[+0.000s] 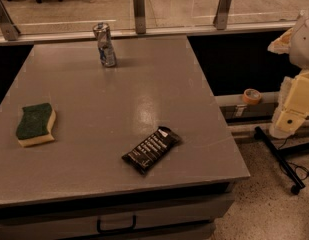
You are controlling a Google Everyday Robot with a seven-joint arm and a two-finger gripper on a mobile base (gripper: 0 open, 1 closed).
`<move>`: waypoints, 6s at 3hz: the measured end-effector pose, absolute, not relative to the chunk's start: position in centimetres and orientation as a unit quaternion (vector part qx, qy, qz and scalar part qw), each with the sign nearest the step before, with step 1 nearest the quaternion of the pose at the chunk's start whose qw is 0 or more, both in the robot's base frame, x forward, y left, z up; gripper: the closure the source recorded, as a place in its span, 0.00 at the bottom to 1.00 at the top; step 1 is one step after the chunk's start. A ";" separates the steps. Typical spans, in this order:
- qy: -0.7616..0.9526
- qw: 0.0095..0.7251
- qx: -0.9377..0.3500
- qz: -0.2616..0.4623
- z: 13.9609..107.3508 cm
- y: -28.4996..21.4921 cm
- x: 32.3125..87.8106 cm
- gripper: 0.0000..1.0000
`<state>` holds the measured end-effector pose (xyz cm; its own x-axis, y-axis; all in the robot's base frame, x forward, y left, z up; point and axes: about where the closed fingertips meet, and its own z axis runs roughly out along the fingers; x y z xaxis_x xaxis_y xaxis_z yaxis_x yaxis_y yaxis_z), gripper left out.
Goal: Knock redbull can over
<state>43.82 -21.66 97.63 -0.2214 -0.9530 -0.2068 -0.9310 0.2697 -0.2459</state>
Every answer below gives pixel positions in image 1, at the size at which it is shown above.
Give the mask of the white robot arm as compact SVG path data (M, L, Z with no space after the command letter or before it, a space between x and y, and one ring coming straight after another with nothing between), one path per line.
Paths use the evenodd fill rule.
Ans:
M268 50L288 54L290 63L301 69L294 78L284 77L269 128L272 137L285 139L309 116L309 8L300 12L296 24L272 41Z

